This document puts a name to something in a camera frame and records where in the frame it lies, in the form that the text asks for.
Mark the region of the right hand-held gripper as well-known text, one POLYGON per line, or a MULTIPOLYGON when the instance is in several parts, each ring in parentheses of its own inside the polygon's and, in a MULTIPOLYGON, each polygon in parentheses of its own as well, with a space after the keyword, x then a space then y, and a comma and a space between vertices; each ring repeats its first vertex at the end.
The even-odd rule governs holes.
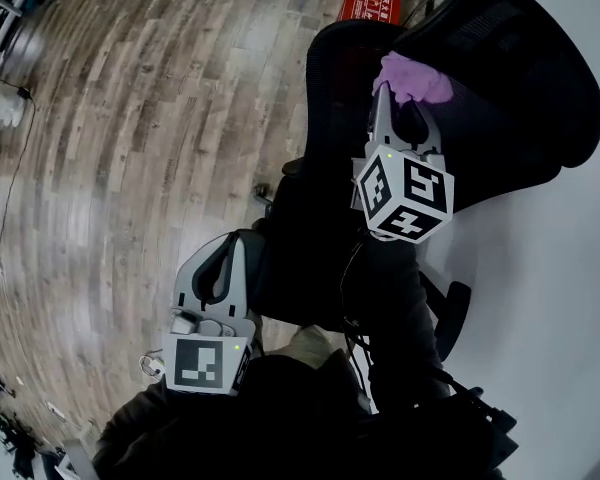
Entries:
POLYGON ((409 143, 392 124, 388 82, 374 93, 365 156, 353 158, 351 207, 364 213, 370 234, 383 242, 420 244, 452 220, 454 177, 416 152, 441 151, 439 127, 421 102, 414 102, 409 143))

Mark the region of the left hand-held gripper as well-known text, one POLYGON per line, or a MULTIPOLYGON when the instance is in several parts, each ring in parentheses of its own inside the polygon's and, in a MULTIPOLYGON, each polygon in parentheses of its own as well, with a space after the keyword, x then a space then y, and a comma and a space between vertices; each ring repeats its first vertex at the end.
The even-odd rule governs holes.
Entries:
POLYGON ((163 335, 164 377, 169 389, 235 396, 253 357, 255 323, 247 311, 245 249, 236 232, 204 244, 179 269, 176 311, 163 335))

